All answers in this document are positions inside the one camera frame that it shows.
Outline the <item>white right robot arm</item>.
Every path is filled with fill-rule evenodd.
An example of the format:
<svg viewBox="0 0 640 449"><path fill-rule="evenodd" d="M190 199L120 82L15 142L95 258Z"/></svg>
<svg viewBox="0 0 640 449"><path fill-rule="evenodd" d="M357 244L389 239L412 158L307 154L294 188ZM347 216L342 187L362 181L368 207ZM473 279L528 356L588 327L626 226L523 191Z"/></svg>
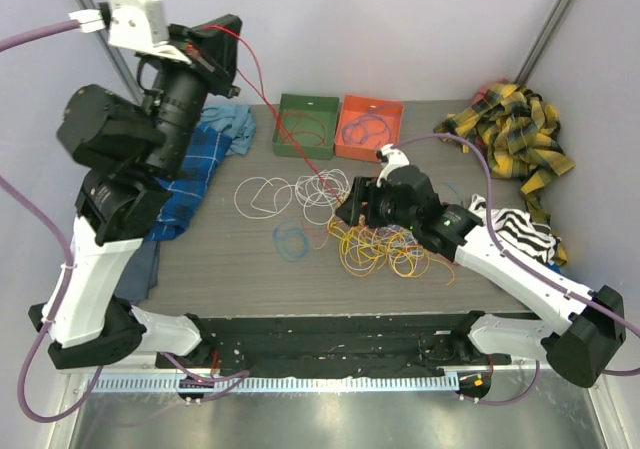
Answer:
<svg viewBox="0 0 640 449"><path fill-rule="evenodd" d="M544 360L568 382L590 388L626 339L623 298L615 289L594 291L520 251L508 252L478 216L441 202L413 165L355 178L335 214L349 226L407 229L424 249L485 277L535 314L533 320L473 315L451 340L462 363L494 353Z"/></svg>

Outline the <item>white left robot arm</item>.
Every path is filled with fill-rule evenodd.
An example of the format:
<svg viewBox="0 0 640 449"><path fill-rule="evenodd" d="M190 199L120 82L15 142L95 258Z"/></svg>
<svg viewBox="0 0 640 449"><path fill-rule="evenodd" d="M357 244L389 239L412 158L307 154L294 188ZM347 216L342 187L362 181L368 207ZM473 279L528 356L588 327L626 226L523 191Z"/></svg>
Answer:
<svg viewBox="0 0 640 449"><path fill-rule="evenodd" d="M165 316L119 298L116 286L170 199L167 182L184 176L184 159L205 100L235 97L238 16L198 26L168 26L177 60L141 54L156 71L141 104L96 84L70 98L57 138L87 168L76 199L72 263L45 304L30 308L51 336L59 369L106 366L134 353L160 353L190 367L210 360L215 341L192 314Z"/></svg>

